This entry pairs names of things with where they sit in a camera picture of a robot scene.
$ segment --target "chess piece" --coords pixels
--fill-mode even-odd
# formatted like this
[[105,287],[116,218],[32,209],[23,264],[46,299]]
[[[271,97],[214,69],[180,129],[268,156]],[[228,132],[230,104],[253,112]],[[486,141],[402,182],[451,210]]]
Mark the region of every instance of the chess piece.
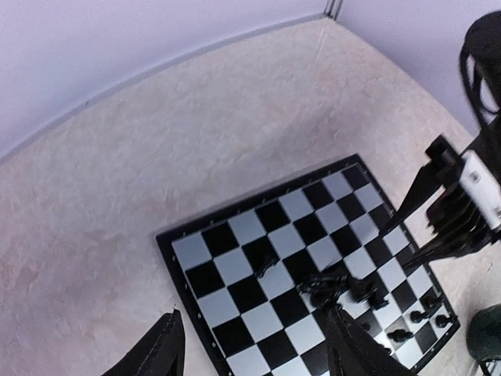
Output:
[[384,296],[381,294],[381,291],[379,291],[377,288],[373,292],[373,294],[369,296],[369,305],[375,310],[384,308],[388,304],[390,304],[390,302],[384,298]]
[[437,318],[435,319],[435,323],[440,328],[444,328],[448,324],[454,324],[456,321],[457,321],[456,315],[451,315],[450,317],[447,317],[445,315],[438,315]]
[[374,282],[358,280],[354,277],[348,278],[348,286],[350,287],[351,296],[357,303],[367,300],[377,290]]
[[321,292],[316,292],[311,294],[310,303],[314,308],[322,309],[332,302],[332,296],[330,294],[324,294]]
[[412,311],[410,313],[410,320],[418,324],[423,320],[429,319],[430,318],[430,313],[428,311],[420,312],[420,311]]
[[256,270],[256,273],[254,275],[257,278],[264,277],[266,270],[268,270],[272,266],[276,265],[276,263],[278,261],[279,261],[279,258],[276,257],[276,255],[271,256],[269,254],[266,254],[265,257],[263,258],[261,265],[259,266],[258,270]]
[[406,342],[407,340],[411,339],[414,337],[414,334],[412,334],[410,331],[405,331],[403,329],[397,329],[395,331],[392,331],[391,333],[388,333],[387,336],[397,342],[397,343],[403,343]]
[[427,296],[426,298],[424,298],[424,308],[425,309],[429,309],[429,310],[434,310],[436,308],[438,308],[439,306],[442,305],[442,303],[444,302],[445,298],[444,298],[444,295],[440,295],[438,297],[434,297],[434,296]]
[[384,349],[384,351],[386,351],[386,353],[387,353],[388,355],[391,355],[391,349],[389,349],[388,347],[384,347],[384,346],[383,346],[383,345],[381,345],[381,344],[379,344],[379,346],[381,346],[381,347]]

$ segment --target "chess pawn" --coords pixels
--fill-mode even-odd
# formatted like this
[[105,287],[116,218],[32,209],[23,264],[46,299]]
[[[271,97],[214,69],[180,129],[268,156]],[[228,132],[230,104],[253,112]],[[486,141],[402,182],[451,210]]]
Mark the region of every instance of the chess pawn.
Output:
[[351,296],[357,303],[367,300],[377,289],[374,282],[358,280],[354,277],[348,278],[348,286],[350,287]]
[[375,290],[374,293],[369,297],[369,305],[378,310],[386,307],[390,302],[384,298],[379,290]]
[[391,333],[388,333],[387,336],[397,342],[397,343],[403,343],[406,342],[407,340],[411,339],[414,337],[414,334],[412,334],[410,331],[404,331],[403,329],[397,329],[395,331],[392,331]]
[[391,349],[389,349],[388,347],[384,347],[383,345],[379,344],[379,346],[381,346],[383,348],[383,350],[388,354],[388,355],[391,355]]
[[430,318],[430,313],[427,311],[424,311],[424,312],[412,311],[410,313],[410,320],[415,324],[418,324],[421,321],[429,319],[429,318]]
[[424,308],[429,309],[429,310],[433,310],[433,309],[441,306],[442,303],[444,302],[444,300],[445,300],[444,295],[440,295],[436,298],[434,296],[427,296],[424,299]]
[[447,317],[445,315],[438,315],[437,318],[435,319],[435,323],[440,328],[444,328],[448,324],[454,324],[456,321],[457,321],[456,315],[451,315],[450,317]]

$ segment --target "black chess piece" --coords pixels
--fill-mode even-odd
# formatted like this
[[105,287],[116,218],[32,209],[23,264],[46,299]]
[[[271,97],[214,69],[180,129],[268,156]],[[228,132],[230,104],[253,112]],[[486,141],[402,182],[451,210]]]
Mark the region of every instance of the black chess piece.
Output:
[[420,311],[412,311],[410,313],[410,320],[418,324],[423,320],[429,319],[430,318],[430,313],[428,311],[420,312]]
[[371,296],[369,296],[369,305],[375,309],[381,309],[386,307],[390,302],[384,298],[384,296],[381,294],[381,291],[379,291],[377,288],[373,292]]
[[397,343],[403,343],[406,342],[407,340],[411,339],[414,337],[414,334],[412,334],[410,331],[405,331],[403,329],[397,329],[395,331],[392,331],[391,333],[387,334],[388,338],[391,340],[397,342]]
[[358,280],[354,277],[348,278],[348,286],[350,287],[351,296],[357,303],[367,300],[377,290],[374,282]]
[[263,261],[262,261],[261,265],[258,267],[258,270],[256,270],[256,273],[254,275],[257,278],[264,277],[266,270],[268,270],[272,266],[276,265],[276,263],[278,261],[279,261],[279,258],[276,255],[266,254],[265,257],[263,257]]
[[388,347],[384,347],[384,346],[383,346],[383,345],[381,345],[381,344],[379,344],[379,346],[381,346],[381,347],[384,349],[384,351],[386,351],[386,353],[387,353],[388,355],[391,355],[391,349],[389,349]]
[[439,295],[437,297],[429,295],[426,298],[424,298],[423,301],[424,308],[429,310],[436,309],[443,304],[444,300],[445,300],[444,295]]
[[435,319],[435,323],[440,328],[444,328],[447,326],[447,324],[454,324],[455,322],[457,322],[456,315],[451,315],[449,317],[445,315],[438,315],[437,318]]

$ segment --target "beige floor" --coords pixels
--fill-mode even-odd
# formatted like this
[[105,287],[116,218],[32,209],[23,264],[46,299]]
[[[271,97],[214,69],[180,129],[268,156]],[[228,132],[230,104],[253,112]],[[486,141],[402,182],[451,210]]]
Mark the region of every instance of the beige floor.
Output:
[[[441,132],[470,140],[330,20],[238,42],[97,103],[0,165],[0,374],[101,374],[177,307],[186,374],[215,376],[154,235],[353,153],[398,204]],[[409,226],[429,237],[422,211]],[[468,374],[464,330],[498,302],[498,260],[496,246],[433,265],[463,328],[422,374]]]

